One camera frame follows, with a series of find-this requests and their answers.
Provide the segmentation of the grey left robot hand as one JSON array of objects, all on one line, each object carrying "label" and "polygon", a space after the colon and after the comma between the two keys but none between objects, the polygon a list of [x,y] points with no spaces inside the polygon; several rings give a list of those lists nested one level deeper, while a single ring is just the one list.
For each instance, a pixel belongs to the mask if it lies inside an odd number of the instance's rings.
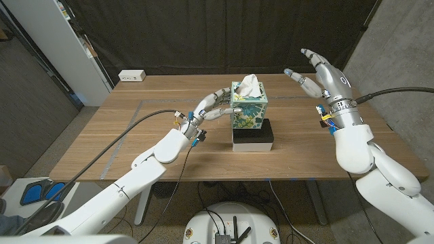
[{"label": "grey left robot hand", "polygon": [[193,110],[193,118],[181,123],[180,131],[190,140],[198,134],[198,127],[204,120],[211,121],[223,115],[240,113],[242,108],[218,108],[222,104],[228,104],[231,98],[231,88],[226,87],[207,95]]}]

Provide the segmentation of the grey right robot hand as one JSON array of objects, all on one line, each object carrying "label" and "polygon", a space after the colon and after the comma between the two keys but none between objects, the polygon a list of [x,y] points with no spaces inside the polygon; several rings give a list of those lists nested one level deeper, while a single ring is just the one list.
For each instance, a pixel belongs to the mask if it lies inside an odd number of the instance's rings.
[{"label": "grey right robot hand", "polygon": [[286,68],[284,73],[295,80],[308,96],[323,98],[333,113],[357,106],[353,99],[351,84],[339,69],[331,65],[326,58],[309,49],[302,48],[301,53],[309,59],[315,68],[316,80],[323,88],[320,88],[312,79],[303,77],[291,69]]}]

